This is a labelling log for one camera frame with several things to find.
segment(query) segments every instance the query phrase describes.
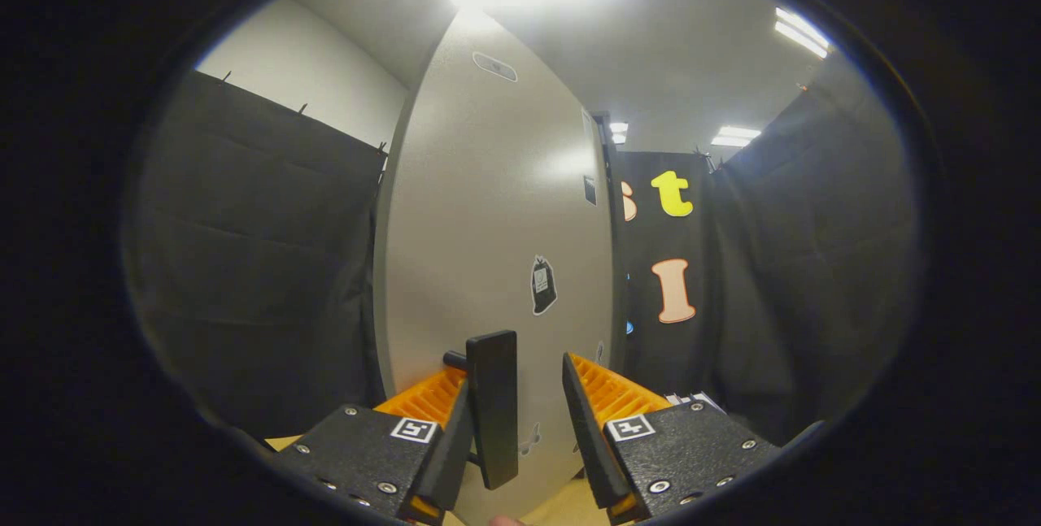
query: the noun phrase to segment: ceiling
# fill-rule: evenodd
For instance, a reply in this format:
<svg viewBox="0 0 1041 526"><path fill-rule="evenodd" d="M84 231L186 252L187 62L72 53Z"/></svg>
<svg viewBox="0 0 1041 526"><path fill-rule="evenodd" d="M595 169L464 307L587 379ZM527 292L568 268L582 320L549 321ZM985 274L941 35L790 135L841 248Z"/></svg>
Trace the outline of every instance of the ceiling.
<svg viewBox="0 0 1041 526"><path fill-rule="evenodd" d="M406 87L448 27L449 0L297 0L339 28ZM715 158L721 125L762 128L821 64L773 31L777 0L574 0L491 9L590 111L630 123L621 150Z"/></svg>

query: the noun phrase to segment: black partition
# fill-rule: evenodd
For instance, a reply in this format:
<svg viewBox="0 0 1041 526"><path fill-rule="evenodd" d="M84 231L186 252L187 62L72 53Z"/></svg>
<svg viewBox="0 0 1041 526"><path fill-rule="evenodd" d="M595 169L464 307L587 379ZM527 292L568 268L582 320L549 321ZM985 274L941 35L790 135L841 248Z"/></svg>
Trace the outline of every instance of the black partition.
<svg viewBox="0 0 1041 526"><path fill-rule="evenodd" d="M161 359L255 437L371 403L371 210L385 154L198 72L150 131L126 230Z"/></svg>
<svg viewBox="0 0 1041 526"><path fill-rule="evenodd" d="M833 53L709 179L717 390L773 442L862 395L908 328L924 248L904 146L862 75Z"/></svg>
<svg viewBox="0 0 1041 526"><path fill-rule="evenodd" d="M630 206L630 219L621 223L619 236L632 325L626 341L625 374L661 394L704 390L719 333L708 275L713 259L708 162L700 154L669 152L620 152L617 157L616 174L628 185L626 191L631 191L618 203ZM688 208L674 210L676 215L665 210L661 191L670 184L656 179L668 179L669 173L678 179L675 186L682 201L690 203L689 212ZM690 307L688 318L682 310L663 316L663 283L666 289L669 284L680 289L681 281L663 278L654 270L671 260L686 262L682 272L686 303L679 306Z"/></svg>

